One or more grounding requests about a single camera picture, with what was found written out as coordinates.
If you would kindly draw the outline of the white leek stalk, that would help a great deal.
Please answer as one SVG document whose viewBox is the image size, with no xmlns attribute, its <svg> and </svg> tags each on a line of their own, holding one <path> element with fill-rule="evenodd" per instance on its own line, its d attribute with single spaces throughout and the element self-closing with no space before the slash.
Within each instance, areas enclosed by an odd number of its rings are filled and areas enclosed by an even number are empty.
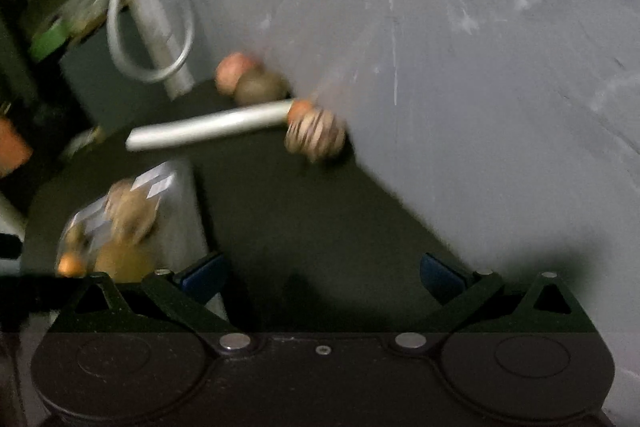
<svg viewBox="0 0 640 427">
<path fill-rule="evenodd" d="M 283 100 L 166 122 L 166 124 L 137 127 L 130 131 L 126 140 L 126 149 L 156 150 L 177 147 L 282 126 L 288 120 L 288 112 L 292 105 L 292 100 Z"/>
</svg>

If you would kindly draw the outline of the small orange tangerine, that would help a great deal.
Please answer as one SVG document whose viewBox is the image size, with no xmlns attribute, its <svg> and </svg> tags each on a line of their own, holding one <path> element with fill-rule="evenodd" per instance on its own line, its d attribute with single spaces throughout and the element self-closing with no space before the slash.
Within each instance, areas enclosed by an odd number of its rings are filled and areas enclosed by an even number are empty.
<svg viewBox="0 0 640 427">
<path fill-rule="evenodd" d="M 56 266 L 56 273 L 61 277 L 83 277 L 87 270 L 86 259 L 73 251 L 62 254 Z"/>
<path fill-rule="evenodd" d="M 292 102 L 292 105 L 288 110 L 288 115 L 286 115 L 286 122 L 289 126 L 291 126 L 291 124 L 294 124 L 294 122 L 301 120 L 313 109 L 314 104 L 312 104 L 311 101 L 304 100 L 303 98 L 296 98 L 296 100 Z"/>
</svg>

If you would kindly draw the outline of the brown kiwi by apple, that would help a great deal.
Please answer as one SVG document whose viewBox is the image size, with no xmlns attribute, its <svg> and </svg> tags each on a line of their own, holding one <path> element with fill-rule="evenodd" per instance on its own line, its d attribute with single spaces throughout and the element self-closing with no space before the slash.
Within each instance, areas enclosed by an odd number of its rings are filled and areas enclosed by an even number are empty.
<svg viewBox="0 0 640 427">
<path fill-rule="evenodd" d="M 288 80 L 277 72 L 252 69 L 240 77 L 233 98 L 239 106 L 249 106 L 280 101 L 289 93 Z"/>
</svg>

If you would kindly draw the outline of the red apple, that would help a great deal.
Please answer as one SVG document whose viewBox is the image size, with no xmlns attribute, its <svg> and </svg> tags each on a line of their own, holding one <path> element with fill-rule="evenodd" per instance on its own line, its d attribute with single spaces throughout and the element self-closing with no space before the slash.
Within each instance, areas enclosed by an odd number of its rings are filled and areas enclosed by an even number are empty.
<svg viewBox="0 0 640 427">
<path fill-rule="evenodd" d="M 216 67 L 215 84 L 217 91 L 224 96 L 231 96 L 240 78 L 252 69 L 262 68 L 262 62 L 256 57 L 242 53 L 233 52 L 227 55 Z"/>
</svg>

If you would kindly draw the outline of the dark grey cabinet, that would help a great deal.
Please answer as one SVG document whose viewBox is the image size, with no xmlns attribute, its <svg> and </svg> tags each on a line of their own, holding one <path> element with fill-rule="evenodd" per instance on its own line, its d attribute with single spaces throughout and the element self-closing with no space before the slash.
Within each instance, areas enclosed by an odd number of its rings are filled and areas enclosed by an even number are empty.
<svg viewBox="0 0 640 427">
<path fill-rule="evenodd" d="M 60 65 L 81 106 L 105 134 L 149 117 L 169 103 L 162 84 L 146 84 L 119 72 L 108 50 L 106 27 L 69 48 Z"/>
</svg>

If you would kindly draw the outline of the metal baking tray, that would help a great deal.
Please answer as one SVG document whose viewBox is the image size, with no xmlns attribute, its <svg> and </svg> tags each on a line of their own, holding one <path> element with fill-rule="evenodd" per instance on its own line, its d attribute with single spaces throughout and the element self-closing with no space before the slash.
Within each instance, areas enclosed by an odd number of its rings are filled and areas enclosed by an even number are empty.
<svg viewBox="0 0 640 427">
<path fill-rule="evenodd" d="M 155 270 L 168 269 L 177 273 L 209 255 L 198 210 L 192 169 L 186 162 L 165 161 L 135 178 L 125 179 L 131 180 L 134 188 L 144 187 L 149 197 L 160 198 L 160 207 L 152 231 L 142 242 L 136 244 L 149 251 Z M 55 273 L 58 260 L 65 254 L 65 232 L 77 222 L 85 225 L 88 236 L 86 250 L 77 253 L 87 261 L 86 274 L 94 272 L 93 265 L 99 249 L 105 243 L 116 243 L 111 236 L 111 221 L 105 217 L 106 195 L 107 193 L 79 209 L 67 220 L 58 240 Z"/>
</svg>

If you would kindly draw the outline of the green box on shelf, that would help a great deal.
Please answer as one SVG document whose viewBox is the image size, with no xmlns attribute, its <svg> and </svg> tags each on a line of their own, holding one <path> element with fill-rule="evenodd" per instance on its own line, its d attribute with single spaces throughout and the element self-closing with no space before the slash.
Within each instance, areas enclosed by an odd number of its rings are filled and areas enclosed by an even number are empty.
<svg viewBox="0 0 640 427">
<path fill-rule="evenodd" d="M 61 46 L 65 46 L 69 38 L 68 23 L 58 18 L 47 30 L 32 38 L 30 54 L 36 61 L 42 61 Z"/>
</svg>

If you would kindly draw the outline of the green-brown pear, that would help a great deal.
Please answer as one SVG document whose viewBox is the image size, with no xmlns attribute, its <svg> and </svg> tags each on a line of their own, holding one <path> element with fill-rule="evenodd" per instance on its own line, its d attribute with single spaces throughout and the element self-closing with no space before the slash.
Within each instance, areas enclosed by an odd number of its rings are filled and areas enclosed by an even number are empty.
<svg viewBox="0 0 640 427">
<path fill-rule="evenodd" d="M 105 243 L 93 265 L 94 272 L 108 274 L 115 283 L 139 283 L 154 270 L 149 251 L 130 243 Z"/>
</svg>

